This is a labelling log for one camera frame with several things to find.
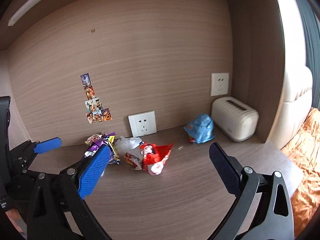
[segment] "white wall socket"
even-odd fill
[[[225,95],[228,93],[229,73],[211,74],[211,96]]]
[[[155,111],[128,116],[133,137],[157,132]]]

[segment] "colorful card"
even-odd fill
[[[91,80],[90,80],[90,77],[89,77],[89,74],[83,74],[81,75],[81,80],[82,80],[82,85],[84,88],[87,88],[87,87],[91,87]]]
[[[94,107],[96,108],[97,111],[103,109],[100,98],[94,98],[94,99],[92,99],[92,101],[93,101]]]
[[[96,122],[96,120],[95,120],[95,118],[93,117],[93,114],[92,114],[92,113],[87,113],[86,116],[87,116],[87,118],[88,118],[89,123],[94,123],[94,122]]]
[[[87,95],[88,100],[96,98],[96,94],[94,93],[93,87],[84,88],[85,94]]]
[[[110,114],[109,108],[102,109],[101,112],[102,112],[104,121],[112,120],[112,116]]]
[[[96,108],[94,107],[94,103],[93,103],[92,99],[86,101],[85,106],[87,107],[88,113],[92,113],[92,112],[96,111]]]
[[[92,113],[94,119],[96,122],[102,122],[103,120],[103,115],[101,113],[101,110],[95,111]]]

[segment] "orange blanket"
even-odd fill
[[[281,151],[304,172],[291,197],[297,237],[320,204],[320,111],[317,108],[310,110],[302,127]]]

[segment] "silver bolt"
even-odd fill
[[[275,176],[278,177],[278,178],[281,178],[282,174],[279,171],[275,171]]]
[[[67,171],[67,174],[68,174],[68,175],[73,175],[73,174],[75,174],[75,172],[76,172],[76,170],[75,170],[74,168],[71,168],[71,169],[69,169],[69,170]]]
[[[45,173],[40,173],[39,174],[39,179],[43,179],[45,177]]]
[[[253,169],[251,169],[250,167],[244,167],[244,171],[248,174],[253,172]]]

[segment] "dark blue gripper pad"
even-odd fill
[[[37,143],[36,147],[34,148],[34,152],[42,154],[42,153],[54,150],[56,148],[59,148],[60,146],[61,146],[61,139],[59,137],[56,137],[56,138],[46,140],[44,142]]]
[[[213,143],[210,146],[209,157],[227,191],[236,197],[240,197],[240,177],[229,162],[228,155],[218,143]]]
[[[92,193],[104,169],[110,161],[111,151],[107,145],[101,145],[93,155],[91,162],[79,177],[79,195],[82,199]]]

